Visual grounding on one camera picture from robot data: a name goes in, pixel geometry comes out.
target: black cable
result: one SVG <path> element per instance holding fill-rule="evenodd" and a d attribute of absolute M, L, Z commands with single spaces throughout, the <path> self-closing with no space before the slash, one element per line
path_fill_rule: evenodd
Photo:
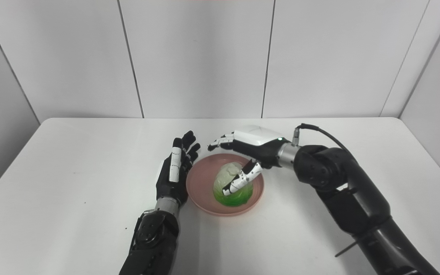
<path fill-rule="evenodd" d="M 337 144 L 340 148 L 342 148 L 344 151 L 346 151 L 351 158 L 353 158 L 354 160 L 356 160 L 354 158 L 354 156 L 351 154 L 351 152 L 349 151 L 349 149 L 347 149 L 338 139 L 336 139 L 333 135 L 329 134 L 328 132 L 326 132 L 323 129 L 320 129 L 320 127 L 316 126 L 316 125 L 311 125 L 311 124 L 305 124 L 302 123 L 300 124 L 297 129 L 309 129 L 309 130 L 313 130 L 313 131 L 317 131 L 320 132 L 322 134 L 324 134 L 325 136 L 327 136 L 329 139 L 331 139 L 333 142 L 335 142 L 335 144 Z"/>

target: wall seam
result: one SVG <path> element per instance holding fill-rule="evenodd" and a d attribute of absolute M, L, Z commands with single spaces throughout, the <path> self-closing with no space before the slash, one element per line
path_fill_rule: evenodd
<path fill-rule="evenodd" d="M 275 7 L 276 7 L 276 0 L 273 1 L 273 15 L 271 17 L 271 30 L 269 32 L 269 46 L 267 47 L 266 76 L 264 79 L 264 93 L 262 94 L 262 108 L 260 110 L 260 118 L 262 118 L 264 116 L 264 101 L 266 99 L 267 71 L 269 70 L 269 56 L 271 54 L 271 38 L 273 37 L 274 9 L 275 9 Z"/>
<path fill-rule="evenodd" d="M 26 96 L 25 91 L 23 90 L 23 87 L 21 86 L 21 83 L 19 82 L 18 77 L 16 76 L 15 71 L 13 70 L 13 67 L 9 63 L 8 57 L 6 56 L 5 51 L 3 50 L 1 44 L 0 44 L 0 51 L 1 51 L 1 54 L 3 55 L 3 58 L 5 58 L 5 61 L 8 64 L 9 69 L 11 70 L 11 74 L 15 78 L 16 83 L 18 84 L 19 90 L 23 94 L 23 97 L 25 98 L 26 103 L 28 104 L 28 107 L 32 111 L 33 116 L 35 117 L 35 120 L 37 120 L 37 123 L 40 125 L 40 120 L 38 119 L 37 114 L 35 113 L 35 110 L 33 109 L 33 106 L 30 104 L 30 101 L 28 100 L 28 96 Z"/>
<path fill-rule="evenodd" d="M 439 37 L 437 38 L 437 41 L 435 42 L 434 46 L 432 47 L 432 50 L 431 50 L 431 52 L 430 52 L 430 54 L 429 54 L 429 56 L 428 56 L 428 58 L 427 58 L 427 60 L 426 60 L 426 62 L 424 64 L 424 67 L 421 70 L 421 73 L 419 73 L 419 76 L 417 77 L 417 80 L 414 83 L 414 87 L 412 87 L 412 90 L 410 91 L 410 94 L 408 95 L 407 100 L 405 101 L 405 104 L 403 105 L 403 108 L 400 111 L 400 114 L 398 115 L 398 118 L 402 117 L 403 111 L 405 111 L 405 108 L 407 108 L 407 105 L 408 105 L 408 103 L 410 101 L 410 98 L 413 96 L 413 94 L 415 92 L 415 89 L 419 85 L 419 82 L 421 81 L 421 78 L 424 75 L 424 71 L 426 70 L 427 66 L 429 65 L 429 62 L 431 61 L 432 56 L 434 55 L 435 49 L 437 49 L 437 46 L 439 45 L 439 43 L 440 43 L 440 34 L 439 34 Z"/>
<path fill-rule="evenodd" d="M 140 105 L 140 113 L 142 114 L 142 118 L 145 118 L 144 108 L 142 107 L 142 100 L 140 99 L 140 92 L 138 90 L 138 83 L 137 83 L 137 76 L 136 76 L 136 73 L 135 73 L 135 67 L 133 66 L 133 58 L 131 57 L 130 44 L 129 44 L 128 35 L 127 35 L 127 29 L 125 27 L 125 21 L 123 19 L 122 5 L 120 4 L 120 0 L 116 0 L 116 2 L 118 4 L 118 11 L 120 12 L 120 20 L 122 21 L 122 28 L 123 28 L 123 34 L 125 36 L 125 43 L 127 44 L 127 51 L 128 51 L 128 54 L 129 54 L 131 72 L 133 74 L 133 82 L 135 83 L 135 89 L 137 91 L 138 104 Z"/>
<path fill-rule="evenodd" d="M 422 13 L 421 19 L 419 20 L 419 24 L 417 24 L 417 28 L 414 31 L 414 35 L 412 36 L 412 40 L 410 40 L 410 44 L 407 47 L 407 52 L 405 52 L 405 56 L 403 56 L 402 63 L 400 64 L 400 67 L 398 68 L 398 71 L 396 72 L 396 76 L 395 76 L 393 83 L 391 84 L 391 87 L 390 87 L 390 91 L 388 92 L 388 95 L 386 96 L 385 103 L 383 103 L 383 107 L 381 107 L 381 111 L 379 112 L 379 115 L 378 115 L 379 117 L 381 117 L 381 114 L 383 113 L 383 110 L 385 109 L 386 103 L 388 102 L 388 99 L 390 97 L 391 91 L 393 91 L 393 86 L 395 85 L 396 80 L 398 79 L 398 75 L 400 74 L 400 70 L 402 69 L 403 64 L 405 63 L 405 59 L 407 58 L 408 52 L 409 52 L 410 48 L 412 47 L 412 43 L 414 42 L 414 38 L 415 38 L 417 32 L 419 31 L 419 28 L 422 23 L 422 19 L 425 16 L 425 13 L 427 11 L 427 7 L 429 7 L 430 2 L 431 2 L 431 0 L 428 0 L 427 4 L 425 5 L 425 9 L 424 9 L 424 12 Z"/>

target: lettuce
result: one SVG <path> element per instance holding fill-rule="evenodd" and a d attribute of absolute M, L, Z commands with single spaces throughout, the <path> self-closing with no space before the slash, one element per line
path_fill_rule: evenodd
<path fill-rule="evenodd" d="M 248 183 L 233 194 L 225 196 L 222 192 L 222 188 L 229 184 L 232 179 L 239 174 L 241 169 L 242 166 L 238 162 L 227 163 L 220 168 L 220 171 L 215 177 L 215 182 L 213 183 L 213 196 L 222 205 L 237 207 L 247 203 L 252 196 L 252 190 L 254 189 L 252 182 Z"/>

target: black robotic arm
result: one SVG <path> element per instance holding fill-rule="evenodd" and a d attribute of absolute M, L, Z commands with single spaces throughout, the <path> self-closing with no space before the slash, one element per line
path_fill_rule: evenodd
<path fill-rule="evenodd" d="M 298 146 L 300 129 L 319 131 L 340 148 Z M 266 141 L 262 128 L 257 133 L 259 140 Z M 208 149 L 233 149 L 255 158 L 264 168 L 292 169 L 299 181 L 315 188 L 337 225 L 354 238 L 354 243 L 336 256 L 359 245 L 379 275 L 439 275 L 393 221 L 388 202 L 353 155 L 332 135 L 301 124 L 295 128 L 293 143 L 282 136 L 262 144 L 246 139 L 243 132 L 237 136 L 241 141 L 235 139 L 234 132 L 228 142 L 217 140 Z"/>
<path fill-rule="evenodd" d="M 155 208 L 138 218 L 129 249 L 119 275 L 167 275 L 173 265 L 180 227 L 178 214 L 188 200 L 186 176 L 198 157 L 200 145 L 192 131 L 173 142 L 171 155 L 164 160 Z"/>

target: pink bowl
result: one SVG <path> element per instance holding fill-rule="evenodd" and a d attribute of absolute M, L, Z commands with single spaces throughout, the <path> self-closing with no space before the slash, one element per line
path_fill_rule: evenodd
<path fill-rule="evenodd" d="M 213 196 L 213 182 L 222 165 L 229 162 L 238 162 L 242 166 L 249 160 L 239 155 L 215 154 L 198 161 L 190 170 L 186 179 L 186 189 L 191 201 L 208 214 L 215 216 L 236 216 L 246 213 L 256 205 L 264 191 L 264 178 L 262 174 L 253 181 L 253 192 L 246 204 L 238 207 L 222 205 Z"/>

